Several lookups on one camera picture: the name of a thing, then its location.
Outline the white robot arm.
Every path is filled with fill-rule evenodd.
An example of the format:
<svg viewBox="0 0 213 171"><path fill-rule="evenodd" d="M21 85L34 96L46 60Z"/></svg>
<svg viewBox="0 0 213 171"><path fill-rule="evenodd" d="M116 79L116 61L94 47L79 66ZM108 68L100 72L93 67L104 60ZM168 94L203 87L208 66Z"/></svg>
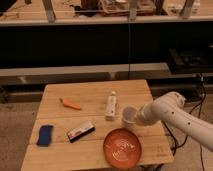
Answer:
<svg viewBox="0 0 213 171"><path fill-rule="evenodd" d="M213 125L183 110L185 98L178 92L166 93L143 105L135 115L138 125L163 121L180 129L213 152Z"/></svg>

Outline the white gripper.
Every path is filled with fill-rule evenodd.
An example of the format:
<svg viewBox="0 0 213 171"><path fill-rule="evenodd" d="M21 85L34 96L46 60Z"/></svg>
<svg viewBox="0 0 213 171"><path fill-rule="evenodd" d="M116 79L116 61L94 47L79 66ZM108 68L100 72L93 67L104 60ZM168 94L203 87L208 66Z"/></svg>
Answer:
<svg viewBox="0 0 213 171"><path fill-rule="evenodd" d="M145 104L144 106L142 106L137 112L136 112L136 115L135 115L135 123L137 125L150 125L151 122L150 120L146 117L145 115L145 110L147 108L147 104Z"/></svg>

